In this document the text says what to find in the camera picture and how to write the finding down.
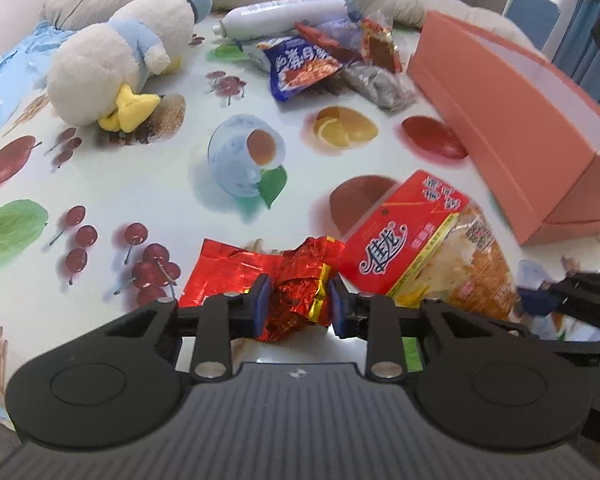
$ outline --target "stuffed animal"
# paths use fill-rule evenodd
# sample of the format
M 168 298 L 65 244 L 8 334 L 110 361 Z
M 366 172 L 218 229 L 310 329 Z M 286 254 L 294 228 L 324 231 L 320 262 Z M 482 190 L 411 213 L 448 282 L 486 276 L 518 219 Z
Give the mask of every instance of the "stuffed animal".
M 152 75 L 173 72 L 211 12 L 211 0 L 135 0 L 65 41 L 46 74 L 46 91 L 71 126 L 98 121 L 104 130 L 135 130 L 160 103 L 139 94 Z

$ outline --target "blue snack bag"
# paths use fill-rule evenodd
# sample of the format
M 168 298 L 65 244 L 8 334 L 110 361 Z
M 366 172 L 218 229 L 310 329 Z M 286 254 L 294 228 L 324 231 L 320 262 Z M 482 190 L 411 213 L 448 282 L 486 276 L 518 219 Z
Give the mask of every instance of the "blue snack bag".
M 327 51 L 304 38 L 285 38 L 273 42 L 269 48 L 263 46 L 263 43 L 258 45 L 270 63 L 271 94 L 280 102 L 335 74 L 342 67 L 342 63 Z

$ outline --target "salmon-colored box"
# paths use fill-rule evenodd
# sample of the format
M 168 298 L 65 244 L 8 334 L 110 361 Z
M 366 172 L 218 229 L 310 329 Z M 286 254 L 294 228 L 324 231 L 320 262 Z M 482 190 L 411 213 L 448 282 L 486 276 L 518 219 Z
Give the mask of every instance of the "salmon-colored box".
M 600 232 L 600 106 L 548 60 L 429 12 L 407 72 L 521 244 Z

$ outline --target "white bottle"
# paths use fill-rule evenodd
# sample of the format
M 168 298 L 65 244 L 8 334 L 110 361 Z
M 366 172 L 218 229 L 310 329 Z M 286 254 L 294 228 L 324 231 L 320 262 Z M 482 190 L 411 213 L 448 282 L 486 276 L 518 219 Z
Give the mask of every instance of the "white bottle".
M 232 40 L 255 40 L 291 30 L 297 22 L 312 26 L 346 15 L 345 0 L 276 0 L 231 10 L 213 32 Z

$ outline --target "gold stripe on wrapper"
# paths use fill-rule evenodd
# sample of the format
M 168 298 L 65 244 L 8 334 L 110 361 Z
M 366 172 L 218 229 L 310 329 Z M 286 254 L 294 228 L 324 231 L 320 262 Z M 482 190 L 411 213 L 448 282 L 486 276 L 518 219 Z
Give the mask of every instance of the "gold stripe on wrapper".
M 318 322 L 322 304 L 324 303 L 324 299 L 327 297 L 327 289 L 325 288 L 325 285 L 330 272 L 331 267 L 327 264 L 322 264 L 320 279 L 318 280 L 318 288 L 315 291 L 314 300 L 311 303 L 311 308 L 309 309 L 309 314 L 307 315 L 307 319 L 309 321 L 313 321 L 314 323 Z
M 389 290 L 387 296 L 392 298 L 398 292 L 398 290 L 400 290 L 404 282 L 413 279 L 413 277 L 420 271 L 427 259 L 438 248 L 439 243 L 446 238 L 446 236 L 449 234 L 449 231 L 451 231 L 454 225 L 456 225 L 458 216 L 458 213 L 451 213 L 448 217 L 445 218 L 445 221 L 443 221 L 442 224 L 440 224 L 440 227 L 436 230 L 436 232 L 433 233 L 433 236 L 418 253 L 418 256 L 414 258 L 414 260 L 411 262 L 411 265 L 407 267 L 407 270 L 404 271 L 400 279 L 394 283 L 394 286 L 392 286 L 392 288 Z

